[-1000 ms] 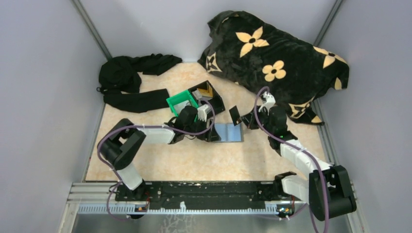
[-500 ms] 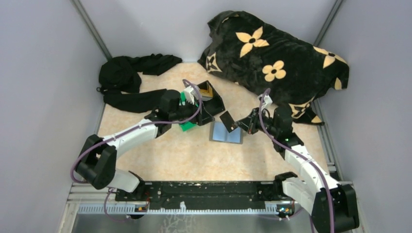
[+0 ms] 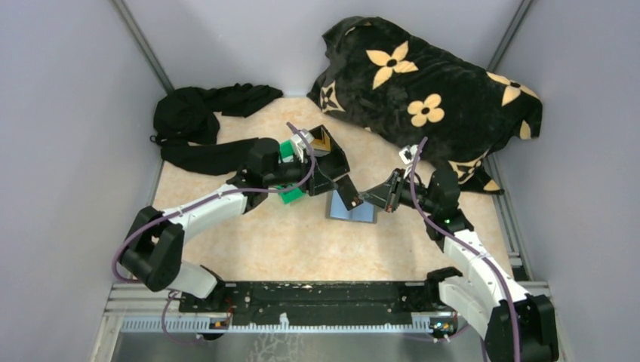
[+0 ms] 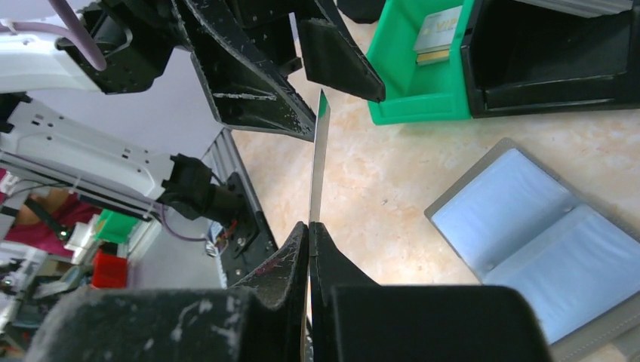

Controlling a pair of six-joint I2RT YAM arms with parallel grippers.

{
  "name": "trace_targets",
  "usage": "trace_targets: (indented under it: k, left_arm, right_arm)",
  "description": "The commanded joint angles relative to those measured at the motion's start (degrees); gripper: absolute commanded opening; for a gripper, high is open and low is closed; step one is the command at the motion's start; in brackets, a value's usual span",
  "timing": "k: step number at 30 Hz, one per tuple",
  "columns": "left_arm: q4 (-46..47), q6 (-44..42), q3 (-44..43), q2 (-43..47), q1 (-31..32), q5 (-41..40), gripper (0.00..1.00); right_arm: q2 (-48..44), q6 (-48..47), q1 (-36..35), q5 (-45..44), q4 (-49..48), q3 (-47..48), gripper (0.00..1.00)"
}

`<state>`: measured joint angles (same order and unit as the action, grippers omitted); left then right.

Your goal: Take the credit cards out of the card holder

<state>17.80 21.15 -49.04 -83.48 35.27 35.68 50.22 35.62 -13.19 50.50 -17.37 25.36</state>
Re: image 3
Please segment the green plastic bin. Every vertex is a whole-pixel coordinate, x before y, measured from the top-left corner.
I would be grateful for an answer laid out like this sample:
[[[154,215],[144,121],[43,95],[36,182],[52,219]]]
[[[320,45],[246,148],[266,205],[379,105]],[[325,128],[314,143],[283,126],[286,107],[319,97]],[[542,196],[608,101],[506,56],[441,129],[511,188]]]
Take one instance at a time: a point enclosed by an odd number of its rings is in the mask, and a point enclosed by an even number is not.
[[[291,145],[290,141],[285,141],[280,144],[280,161],[281,162],[290,162],[294,161],[294,147]],[[278,194],[284,204],[290,204],[299,200],[304,196],[304,193],[301,189],[294,189],[289,192],[282,192]]]

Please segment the gold VIP card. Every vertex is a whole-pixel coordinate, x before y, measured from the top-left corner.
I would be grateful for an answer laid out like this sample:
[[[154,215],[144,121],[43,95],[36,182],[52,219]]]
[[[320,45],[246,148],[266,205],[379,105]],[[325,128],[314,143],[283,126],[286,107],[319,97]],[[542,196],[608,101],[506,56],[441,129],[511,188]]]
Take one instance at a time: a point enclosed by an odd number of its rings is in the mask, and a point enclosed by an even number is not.
[[[320,130],[319,137],[314,137],[314,139],[310,142],[312,146],[312,150],[316,157],[323,157],[331,152],[331,138],[328,136],[327,132],[324,129]]]

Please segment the dark black card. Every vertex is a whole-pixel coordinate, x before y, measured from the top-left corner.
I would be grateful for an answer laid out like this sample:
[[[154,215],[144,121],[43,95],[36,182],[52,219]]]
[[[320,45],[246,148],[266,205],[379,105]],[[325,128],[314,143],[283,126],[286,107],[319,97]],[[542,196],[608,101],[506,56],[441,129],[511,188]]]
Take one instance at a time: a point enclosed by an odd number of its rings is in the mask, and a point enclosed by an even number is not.
[[[337,193],[347,211],[357,208],[363,203],[360,194],[348,174],[336,181]]]

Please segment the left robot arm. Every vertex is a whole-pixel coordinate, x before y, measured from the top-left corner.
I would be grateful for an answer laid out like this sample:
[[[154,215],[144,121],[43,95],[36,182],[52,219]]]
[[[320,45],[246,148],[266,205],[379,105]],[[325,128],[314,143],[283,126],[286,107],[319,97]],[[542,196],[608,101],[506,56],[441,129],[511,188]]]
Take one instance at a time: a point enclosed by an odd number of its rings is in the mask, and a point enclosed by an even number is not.
[[[201,265],[183,261],[187,241],[226,219],[244,215],[269,193],[300,189],[320,195],[335,189],[335,180],[349,172],[344,151],[334,142],[321,146],[293,137],[293,158],[281,161],[274,139],[258,139],[238,173],[209,195],[168,210],[143,208],[136,216],[115,264],[129,271],[149,290],[174,290],[196,297],[206,311],[226,302],[221,279]]]

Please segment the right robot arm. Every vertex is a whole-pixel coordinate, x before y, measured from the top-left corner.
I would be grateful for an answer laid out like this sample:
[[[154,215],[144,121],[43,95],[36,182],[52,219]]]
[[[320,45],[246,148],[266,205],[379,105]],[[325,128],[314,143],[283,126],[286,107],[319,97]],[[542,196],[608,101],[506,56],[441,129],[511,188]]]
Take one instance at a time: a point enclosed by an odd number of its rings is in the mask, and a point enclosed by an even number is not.
[[[460,188],[450,171],[435,171],[424,185],[412,172],[395,169],[389,178],[359,194],[387,213],[415,209],[454,266],[431,271],[425,280],[426,304],[452,308],[480,335],[490,361],[557,361],[560,357],[555,309],[496,262],[460,208]]]

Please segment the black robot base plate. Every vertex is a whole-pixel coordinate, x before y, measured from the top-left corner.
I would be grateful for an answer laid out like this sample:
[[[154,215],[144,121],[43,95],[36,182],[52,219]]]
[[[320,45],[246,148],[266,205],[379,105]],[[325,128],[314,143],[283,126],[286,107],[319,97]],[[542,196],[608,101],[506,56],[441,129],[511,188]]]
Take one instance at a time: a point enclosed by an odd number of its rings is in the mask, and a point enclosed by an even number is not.
[[[423,282],[236,281],[216,287],[211,296],[180,297],[184,313],[213,312],[233,326],[408,327],[455,332],[461,318],[440,302]]]

